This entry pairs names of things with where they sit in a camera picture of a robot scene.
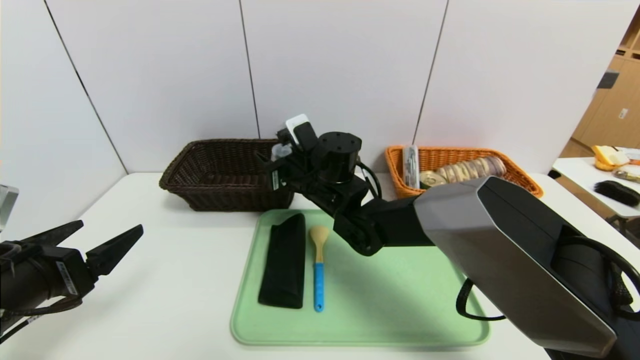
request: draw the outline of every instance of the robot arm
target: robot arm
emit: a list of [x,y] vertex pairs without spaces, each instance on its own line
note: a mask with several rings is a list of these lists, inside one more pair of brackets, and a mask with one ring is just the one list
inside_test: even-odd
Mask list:
[[[0,185],[0,232],[17,195],[17,189]],[[0,343],[42,315],[80,306],[98,277],[109,275],[143,234],[142,225],[137,225],[88,251],[85,262],[78,250],[58,246],[82,226],[76,220],[20,241],[0,243]],[[53,297],[63,298],[36,308]],[[29,318],[9,330],[25,316]]]
[[[625,272],[640,289],[638,272],[523,188],[486,177],[385,201],[354,176],[364,167],[358,137],[317,137],[300,115],[278,139],[271,159],[259,156],[272,189],[317,204],[359,254],[435,245],[552,358],[640,359],[640,315],[620,277]],[[368,191],[377,196],[362,204]]]

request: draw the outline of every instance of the green tray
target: green tray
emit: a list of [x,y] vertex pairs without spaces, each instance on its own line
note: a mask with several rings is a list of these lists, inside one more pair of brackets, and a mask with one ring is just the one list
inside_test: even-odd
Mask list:
[[[271,226],[296,213],[307,223],[302,309],[258,303]],[[324,311],[314,311],[314,225],[333,227],[321,210],[271,210],[256,226],[231,318],[231,332],[247,345],[460,347],[489,337],[486,322],[456,312],[463,274],[436,247],[390,247],[366,257],[331,232],[324,246]],[[469,313],[483,315],[477,299]]]

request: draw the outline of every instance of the wooden spoon head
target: wooden spoon head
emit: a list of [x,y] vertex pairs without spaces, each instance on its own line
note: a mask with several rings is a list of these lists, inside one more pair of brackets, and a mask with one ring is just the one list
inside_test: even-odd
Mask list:
[[329,232],[328,227],[317,225],[309,230],[309,235],[311,236],[311,240],[316,243],[316,246],[321,248],[329,237]]

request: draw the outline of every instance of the black brush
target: black brush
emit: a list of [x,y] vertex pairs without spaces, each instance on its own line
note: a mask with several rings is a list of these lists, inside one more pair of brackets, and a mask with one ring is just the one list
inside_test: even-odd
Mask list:
[[640,193],[616,181],[600,181],[596,184],[595,191],[624,205],[638,206],[640,204]]

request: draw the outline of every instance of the yellow sponge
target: yellow sponge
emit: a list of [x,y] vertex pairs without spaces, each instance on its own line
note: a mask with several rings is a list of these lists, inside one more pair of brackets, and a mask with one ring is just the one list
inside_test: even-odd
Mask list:
[[602,161],[598,160],[598,158],[596,158],[595,165],[597,169],[602,171],[613,171],[618,168],[617,165],[609,165],[609,164],[603,163]]
[[622,151],[616,150],[614,147],[594,145],[591,149],[595,154],[596,167],[600,170],[610,167],[616,168],[629,163],[627,155]]

